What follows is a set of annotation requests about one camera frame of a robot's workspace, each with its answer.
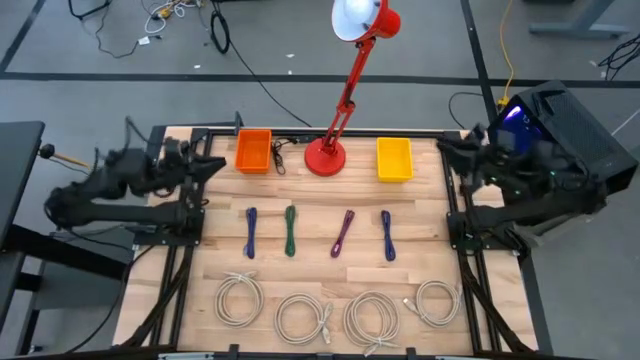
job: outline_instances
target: wooden tabletop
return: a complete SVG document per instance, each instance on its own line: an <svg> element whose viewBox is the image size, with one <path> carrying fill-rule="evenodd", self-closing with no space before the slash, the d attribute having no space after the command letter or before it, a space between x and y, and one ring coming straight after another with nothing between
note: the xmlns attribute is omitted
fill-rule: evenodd
<svg viewBox="0 0 640 360"><path fill-rule="evenodd" d="M190 134L191 128L172 127L165 135L189 140ZM282 147L286 175L278 175L272 164L267 175L248 176L235 170L235 138L214 139L212 155L224 156L227 166L207 183L206 223L193 258L180 350L227 351L235 343L240 345L240 351L252 352L361 353L364 349L351 344L344 334L343 310L350 299L364 291L376 290L395 301L401 317L400 332L394 339L399 348L383 347L377 354L403 354L406 347L415 347L423 355L472 353L464 306L448 327L434 329L402 303L405 297L415 299L418 286L425 281L441 280L454 286L460 283L458 261L449 246L444 218L448 210L447 192L435 140L411 139L414 178L403 184L378 182L375 138L342 138L340 142L347 151L345 168L336 176L321 178L305 167L303 145ZM500 191L495 187L481 189L474 200L477 204L502 204ZM159 201L150 199L151 204ZM288 205L295 205L298 211L293 258L284 252L284 211ZM242 254L247 242L248 207L258 209L253 260ZM333 259L329 252L347 209L356 215L340 257ZM390 211L392 216L391 235L397 253L393 262L386 261L384 256L381 210ZM166 251L165 247L157 247L136 263L114 344L131 336L155 304ZM521 340L536 348L517 258L507 251L486 251L485 257L497 309ZM264 309L248 327L229 329L215 315L216 290L225 278L224 271L251 270L258 271L256 280L264 290ZM330 345L319 337L308 345L292 346L276 335L275 309L284 297L297 292L308 293L323 305L333 303ZM450 306L447 294L438 289L427 291L423 301L425 308L435 315L445 314ZM228 303L231 313L240 317L249 313L252 298L248 289L239 285L231 291ZM483 344L488 348L484 314L479 304L476 308ZM380 317L376 309L364 305L361 310L365 330L377 333ZM165 342L171 323L169 315L171 310L163 329ZM314 326L312 310L303 305L294 305L285 313L284 328L291 335L306 334Z"/></svg>

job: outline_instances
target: floor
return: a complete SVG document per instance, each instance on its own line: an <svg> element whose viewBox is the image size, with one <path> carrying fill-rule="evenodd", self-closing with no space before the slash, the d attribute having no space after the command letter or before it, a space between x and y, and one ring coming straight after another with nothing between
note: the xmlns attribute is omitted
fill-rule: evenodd
<svg viewBox="0 0 640 360"><path fill-rule="evenodd" d="M102 2L75 0L74 4L77 12L83 12ZM612 131L640 107L640 62L623 70L613 87L599 82L602 69L591 63L606 57L625 38L585 41L532 36L527 31L532 21L572 19L588 2L550 6L516 0L505 41L519 81L515 85L526 80L571 80L578 99ZM402 16L402 30L377 43L364 83L355 93L358 111L349 125L455 128L447 110L451 94L480 91L460 2L391 3ZM508 0L470 3L489 78L505 79L509 73L498 29ZM211 6L202 10L200 18L195 9L186 9L184 18L171 17L161 40L151 39L133 56L116 60L97 50L93 33L102 13L81 23L69 15L66 1L0 0L0 4L0 54L9 49L7 54L12 55L8 64L0 65L0 71L5 70L0 73L0 121L44 121L43 141L55 144L60 153L90 162L93 147L120 146L126 115L143 133L161 124L229 121L235 111L249 126L298 125L251 81L235 54L215 51L206 29ZM345 75L355 55L352 45L332 32L331 4L329 0L222 4L244 60L255 73L272 75L265 83L271 93L316 126L326 126L342 90L341 78L331 75ZM25 33L21 28L34 6L41 9ZM618 0L600 22L627 25L637 34L639 11L639 2ZM145 35L146 17L138 1L114 0L100 32L103 47L118 54L129 51ZM11 44L17 35L23 41L15 49ZM510 93L523 89L514 87ZM493 97L501 97L502 91L493 87ZM480 97L456 98L453 111L467 126L487 121ZM631 121L616 137L631 150L640 145L638 133L640 121ZM41 204L52 187L77 179L77 174L56 164L37 161L17 223L51 231ZM634 182L631 190L612 197L610 206L591 222L534 251L556 354L616 359L640 352L633 337L640 321L633 306L640 299L636 281L640 245L629 221L640 209L639 187ZM614 284L610 279L619 281ZM28 301L28 294L16 296L10 321L22 321L20 310ZM93 330L109 301L105 296L98 307L44 311L34 342L50 352L68 349ZM86 349L110 344L115 322L107 325ZM2 333L0 355L14 352L11 341L16 336Z"/></svg>

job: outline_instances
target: white coiled cable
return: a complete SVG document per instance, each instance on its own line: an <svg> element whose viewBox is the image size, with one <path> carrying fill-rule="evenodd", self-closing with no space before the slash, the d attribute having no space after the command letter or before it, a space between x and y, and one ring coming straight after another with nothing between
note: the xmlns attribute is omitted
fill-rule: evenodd
<svg viewBox="0 0 640 360"><path fill-rule="evenodd" d="M429 313L424 309L422 305L422 294L424 291L430 287L439 287L444 289L451 296L451 309L449 310L449 314L447 316L436 319L433 316L429 315ZM460 309L460 300L461 300L461 292L458 292L453 286L439 280L431 280L423 283L418 288L418 292L416 293L416 302L415 304L405 298L402 302L411 310L411 312L417 314L422 321L427 323L429 326L434 328L442 328L447 325L456 317L458 310Z"/></svg>
<svg viewBox="0 0 640 360"><path fill-rule="evenodd" d="M358 323L358 308L366 302L372 303L380 312L380 317L382 317L382 328L377 336L362 330ZM371 355L381 346L398 347L391 340L398 335L400 313L393 300L385 294L377 291L366 291L349 301L344 310L343 326L347 338L352 343L358 346L366 346L365 357Z"/></svg>
<svg viewBox="0 0 640 360"><path fill-rule="evenodd" d="M260 288L260 285L255 280L253 280L257 271L250 271L244 274L225 271L225 274L229 275L229 277L222 281L218 288L218 292L216 293L216 316L229 327L243 328L251 324L253 320L258 317L264 306L264 294L262 293L262 288ZM251 314L244 319L234 319L227 310L227 294L229 294L229 290L231 290L233 286L240 283L247 285L249 289L251 289L251 292L253 292L253 310L251 311Z"/></svg>
<svg viewBox="0 0 640 360"><path fill-rule="evenodd" d="M282 315L284 313L284 310L290 305L293 305L295 303L303 303L303 304L309 305L311 309L313 309L313 311L315 312L316 320L318 321L315 329L313 329L313 331L310 334L302 337L292 337L290 335L287 335L287 333L284 331L284 328L282 326ZM331 337L329 335L329 328L327 327L327 321L329 320L329 316L331 315L332 311L333 311L333 304L329 303L324 309L322 309L322 305L320 305L318 300L314 299L310 295L302 294L302 293L289 295L286 298L284 298L282 302L280 302L280 305L278 305L278 308L276 309L276 314L274 317L274 325L276 328L276 333L278 333L278 336L280 336L280 338L288 344L306 345L312 342L318 336L318 334L322 332L322 337L324 339L324 342L326 344L330 344Z"/></svg>

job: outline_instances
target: white lamp shade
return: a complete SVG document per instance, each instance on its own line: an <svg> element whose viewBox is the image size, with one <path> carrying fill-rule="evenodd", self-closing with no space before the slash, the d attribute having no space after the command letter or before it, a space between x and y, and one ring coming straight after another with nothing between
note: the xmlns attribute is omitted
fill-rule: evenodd
<svg viewBox="0 0 640 360"><path fill-rule="evenodd" d="M380 13L382 0L335 0L331 12L333 31L340 40L360 39Z"/></svg>

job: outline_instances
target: red desk lamp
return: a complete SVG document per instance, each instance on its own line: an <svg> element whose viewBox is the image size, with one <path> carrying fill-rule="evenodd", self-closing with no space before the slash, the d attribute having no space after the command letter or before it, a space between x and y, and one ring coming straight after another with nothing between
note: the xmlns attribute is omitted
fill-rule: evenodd
<svg viewBox="0 0 640 360"><path fill-rule="evenodd" d="M313 141L304 153L304 161L309 170L319 176L335 175L344 167L346 153L338 142L342 131L356 104L351 101L351 95L360 79L360 74L367 62L369 53L373 49L376 37L390 38L400 30L400 16L389 8L388 0L335 0L331 13L333 31L341 40L354 41L358 49L358 56L351 69L351 74L342 92L340 102L336 107L336 116L327 134L322 139ZM338 120L344 115L338 132L333 131Z"/></svg>

